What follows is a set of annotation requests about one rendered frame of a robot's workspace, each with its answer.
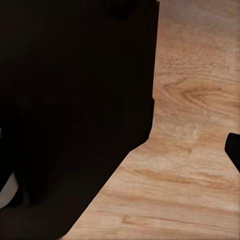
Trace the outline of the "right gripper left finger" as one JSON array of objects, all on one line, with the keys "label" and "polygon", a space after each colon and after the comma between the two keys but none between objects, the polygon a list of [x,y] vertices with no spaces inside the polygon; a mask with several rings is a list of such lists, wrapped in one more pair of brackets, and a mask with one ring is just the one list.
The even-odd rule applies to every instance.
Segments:
[{"label": "right gripper left finger", "polygon": [[26,152],[21,133],[0,138],[0,192]]}]

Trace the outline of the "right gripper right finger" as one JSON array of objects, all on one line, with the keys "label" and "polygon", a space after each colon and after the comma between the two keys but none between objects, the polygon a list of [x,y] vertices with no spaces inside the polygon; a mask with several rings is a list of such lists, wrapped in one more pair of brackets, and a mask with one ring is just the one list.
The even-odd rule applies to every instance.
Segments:
[{"label": "right gripper right finger", "polygon": [[240,172],[240,134],[229,133],[224,150]]}]

